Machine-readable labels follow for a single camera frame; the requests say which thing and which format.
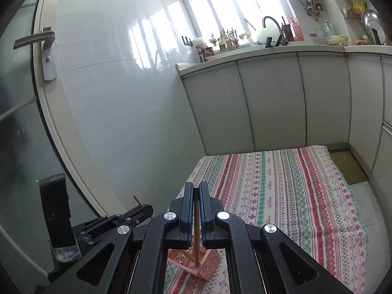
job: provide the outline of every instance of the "wooden dowel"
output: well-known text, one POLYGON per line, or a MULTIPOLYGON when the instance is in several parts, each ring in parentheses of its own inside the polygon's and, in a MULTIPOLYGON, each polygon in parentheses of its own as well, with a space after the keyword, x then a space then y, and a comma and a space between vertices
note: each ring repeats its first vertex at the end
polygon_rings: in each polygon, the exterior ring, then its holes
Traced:
POLYGON ((139 200, 139 198, 136 197, 135 194, 133 195, 133 197, 134 197, 134 199, 136 200, 136 202, 137 202, 139 205, 144 205, 144 203, 142 203, 142 202, 139 200))
MULTIPOLYGON (((195 189, 199 188, 198 184, 194 185, 195 189)), ((195 263, 196 267, 200 264, 200 207, 199 207, 199 198, 193 198, 193 220, 195 222, 195 263)))
POLYGON ((187 256, 189 259, 191 259, 193 262, 196 263, 195 257, 191 253, 189 253, 185 250, 180 250, 180 251, 181 251, 181 253, 183 253, 185 256, 187 256))

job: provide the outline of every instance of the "kitchen utensil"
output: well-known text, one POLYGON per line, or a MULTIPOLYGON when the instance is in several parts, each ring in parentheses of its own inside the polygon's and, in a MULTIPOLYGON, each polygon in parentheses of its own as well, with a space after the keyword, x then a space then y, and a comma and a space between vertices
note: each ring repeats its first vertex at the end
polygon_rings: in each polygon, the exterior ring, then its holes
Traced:
POLYGON ((278 40, 276 41, 275 47, 279 46, 280 42, 282 42, 282 35, 279 35, 278 40))
POLYGON ((381 45, 380 38, 378 36, 377 30, 375 28, 372 28, 373 35, 374 35, 374 40, 376 41, 376 45, 381 45))
POLYGON ((387 42, 387 26, 376 11, 370 9, 365 10, 362 13, 362 24, 371 44, 377 45, 377 43, 380 42, 379 45, 381 45, 381 40, 384 39, 385 42, 387 42), (376 41, 373 29, 377 30, 379 41, 376 41))
POLYGON ((270 47, 273 47, 273 46, 271 45, 271 42, 272 42, 272 36, 267 37, 267 40, 266 40, 266 42, 265 42, 265 48, 266 48, 266 49, 268 49, 268 48, 270 48, 270 47))

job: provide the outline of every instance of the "white cabinet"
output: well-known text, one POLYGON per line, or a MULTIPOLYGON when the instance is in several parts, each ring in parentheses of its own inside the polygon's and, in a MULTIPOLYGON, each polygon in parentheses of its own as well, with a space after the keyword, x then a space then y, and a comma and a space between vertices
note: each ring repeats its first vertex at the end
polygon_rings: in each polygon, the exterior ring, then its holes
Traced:
POLYGON ((244 89, 238 67, 233 65, 184 76, 207 155, 254 151, 244 89))
POLYGON ((384 220, 392 240, 392 128, 384 124, 380 147, 372 172, 372 183, 384 211, 384 220))
POLYGON ((256 151, 305 146, 305 99, 295 54, 248 59, 238 68, 256 151))
POLYGON ((299 53, 306 103, 306 145, 346 143, 351 91, 344 54, 299 53))
POLYGON ((392 57, 383 55, 382 58, 385 98, 384 120, 392 125, 392 57))
POLYGON ((348 57, 351 80, 349 143, 370 171, 380 140, 384 111, 383 74, 379 56, 348 57))

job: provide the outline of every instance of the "pink base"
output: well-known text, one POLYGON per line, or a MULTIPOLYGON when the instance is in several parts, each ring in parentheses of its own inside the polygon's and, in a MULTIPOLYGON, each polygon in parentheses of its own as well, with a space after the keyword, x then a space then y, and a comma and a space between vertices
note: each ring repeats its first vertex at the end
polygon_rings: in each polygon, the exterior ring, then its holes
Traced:
MULTIPOLYGON (((186 251, 193 255, 195 247, 195 240, 192 236, 191 247, 186 251)), ((217 250, 206 250, 200 245, 200 264, 196 267, 195 262, 183 254, 180 250, 170 250, 168 255, 168 262, 171 262, 179 266, 189 274, 195 275, 198 278, 208 281, 214 274, 218 264, 221 260, 221 256, 217 250)))

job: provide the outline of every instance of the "countertop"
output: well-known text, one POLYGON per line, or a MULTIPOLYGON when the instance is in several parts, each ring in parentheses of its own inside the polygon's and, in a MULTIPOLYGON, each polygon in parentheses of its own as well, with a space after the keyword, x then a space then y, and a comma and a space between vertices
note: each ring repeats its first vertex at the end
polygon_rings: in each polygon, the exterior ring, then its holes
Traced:
POLYGON ((204 63, 179 63, 176 69, 179 76, 196 72, 211 66, 216 66, 226 62, 238 61, 245 58, 255 56, 263 56, 269 54, 293 53, 293 52, 334 52, 334 53, 371 53, 392 56, 392 46, 383 45, 361 45, 361 46, 329 46, 329 45, 288 45, 284 47, 271 47, 266 49, 264 45, 238 49, 227 52, 224 56, 220 56, 215 60, 204 63))

